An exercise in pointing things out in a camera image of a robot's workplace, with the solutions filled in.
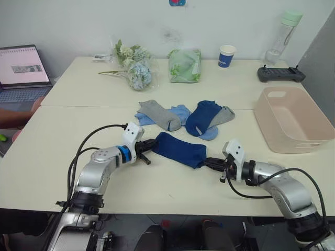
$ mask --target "navy blue sock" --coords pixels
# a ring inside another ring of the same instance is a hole
[[[161,132],[156,140],[157,144],[152,149],[155,153],[194,169],[201,167],[201,163],[207,158],[205,145],[190,144],[166,132]]]
[[[209,124],[216,114],[222,109],[214,101],[200,101],[197,109],[189,116],[185,128],[193,136],[199,136],[206,132]]]

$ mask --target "plastic bottle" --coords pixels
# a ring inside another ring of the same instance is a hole
[[[266,64],[274,65],[278,61],[302,16],[302,13],[291,10],[284,13],[277,38],[271,49],[265,54]]]

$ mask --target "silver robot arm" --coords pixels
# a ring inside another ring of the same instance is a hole
[[[273,197],[287,220],[289,232],[295,235],[301,248],[326,236],[309,250],[335,250],[334,233],[325,225],[308,190],[300,182],[285,172],[262,183],[264,179],[284,170],[284,167],[263,162],[245,162],[245,152],[237,140],[227,142],[222,152],[226,157],[227,168],[223,170],[221,181],[224,182],[229,175],[238,182],[245,180],[248,186],[262,187]]]
[[[122,135],[123,144],[95,151],[91,160],[81,171],[68,212],[63,213],[48,251],[108,250],[110,238],[100,238],[93,230],[98,221],[99,208],[104,206],[103,195],[107,189],[110,175],[125,163],[143,159],[150,161],[143,152],[152,148],[155,140],[140,141],[144,129],[129,123]]]

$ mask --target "black remote controller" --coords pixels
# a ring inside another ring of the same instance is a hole
[[[305,74],[298,70],[298,65],[293,68],[259,68],[257,71],[258,78],[261,82],[267,82],[270,80],[293,80],[295,82],[301,82],[305,79]]]

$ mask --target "table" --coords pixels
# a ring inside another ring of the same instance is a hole
[[[215,100],[232,109],[253,109],[263,88],[296,86],[295,82],[261,83],[258,60],[233,60],[227,69],[219,68],[217,60],[202,60],[199,83],[170,83],[168,60],[157,59],[159,87],[146,92],[132,90],[123,78],[98,75],[98,72],[117,70],[105,62],[92,62],[91,57],[78,57],[58,80],[42,102],[43,106],[110,106],[138,108],[139,101],[155,99],[164,108],[180,104],[194,107],[201,100]],[[283,61],[278,67],[287,67]]]
[[[137,122],[134,113],[127,107],[40,107],[0,164],[0,208],[60,211],[55,202],[66,198],[68,165],[84,137],[106,124]],[[248,160],[302,168],[319,184],[327,213],[335,215],[334,141],[312,153],[277,154],[268,148],[252,110],[235,113],[232,121],[218,126],[219,134],[213,141],[193,137],[185,128],[171,134],[207,145],[207,156],[218,158],[224,157],[224,143],[237,138]],[[144,129],[143,140],[155,138],[162,131],[157,125]],[[120,145],[122,132],[105,129],[85,147]],[[112,174],[101,213],[281,216],[272,199],[251,200],[234,194],[228,184],[219,182],[221,173],[217,171],[208,167],[194,170],[153,152],[146,156],[151,165],[137,161]],[[89,157],[89,153],[80,157],[77,177]],[[292,176],[306,186],[320,209],[312,183],[300,173],[292,172]],[[246,194],[266,194],[261,188],[234,184]]]

